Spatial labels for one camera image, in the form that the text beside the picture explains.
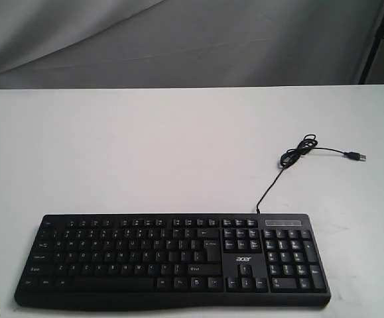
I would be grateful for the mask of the black acer keyboard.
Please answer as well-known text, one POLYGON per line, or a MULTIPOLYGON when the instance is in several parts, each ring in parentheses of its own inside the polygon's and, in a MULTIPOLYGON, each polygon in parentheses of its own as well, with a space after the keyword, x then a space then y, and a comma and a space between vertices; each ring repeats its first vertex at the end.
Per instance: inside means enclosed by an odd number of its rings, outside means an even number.
POLYGON ((17 285, 23 307, 129 311, 324 307, 308 215, 45 215, 17 285))

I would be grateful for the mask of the grey backdrop cloth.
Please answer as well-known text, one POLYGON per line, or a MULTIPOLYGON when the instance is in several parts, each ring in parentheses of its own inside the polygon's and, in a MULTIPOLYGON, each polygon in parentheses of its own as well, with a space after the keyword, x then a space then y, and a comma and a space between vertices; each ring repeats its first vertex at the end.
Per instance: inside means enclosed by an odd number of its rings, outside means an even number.
POLYGON ((0 89, 348 85, 384 1, 0 1, 0 89))

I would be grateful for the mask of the black stand pole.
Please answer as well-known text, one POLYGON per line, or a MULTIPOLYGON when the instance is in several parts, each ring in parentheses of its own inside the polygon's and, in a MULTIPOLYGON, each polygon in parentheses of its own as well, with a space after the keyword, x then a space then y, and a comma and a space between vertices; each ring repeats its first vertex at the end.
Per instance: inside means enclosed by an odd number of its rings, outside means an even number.
POLYGON ((383 15, 381 17, 381 20, 377 23, 377 28, 373 36, 373 43, 371 45, 371 48, 365 60, 364 67, 361 71, 361 75, 357 83, 358 85, 366 84, 367 78, 370 75, 371 68, 375 61, 377 52, 383 40, 384 40, 384 10, 383 10, 383 15))

